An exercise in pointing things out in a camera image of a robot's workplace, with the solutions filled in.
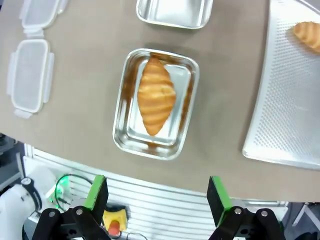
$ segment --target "bolt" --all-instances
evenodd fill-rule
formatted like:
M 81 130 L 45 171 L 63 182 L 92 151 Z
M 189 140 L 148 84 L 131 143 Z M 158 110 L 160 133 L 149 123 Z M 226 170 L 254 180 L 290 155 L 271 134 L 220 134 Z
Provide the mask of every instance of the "bolt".
M 241 209 L 240 208 L 236 208 L 235 210 L 234 210 L 234 212 L 235 212 L 235 214 L 241 214 Z
M 268 213 L 267 213 L 267 211 L 262 211 L 261 215 L 262 215 L 262 217 L 266 217 L 266 216 L 268 216 Z
M 78 209 L 77 211 L 75 211 L 75 213 L 76 213 L 77 215 L 81 215 L 81 214 L 83 213 L 83 211 L 82 211 L 82 209 Z

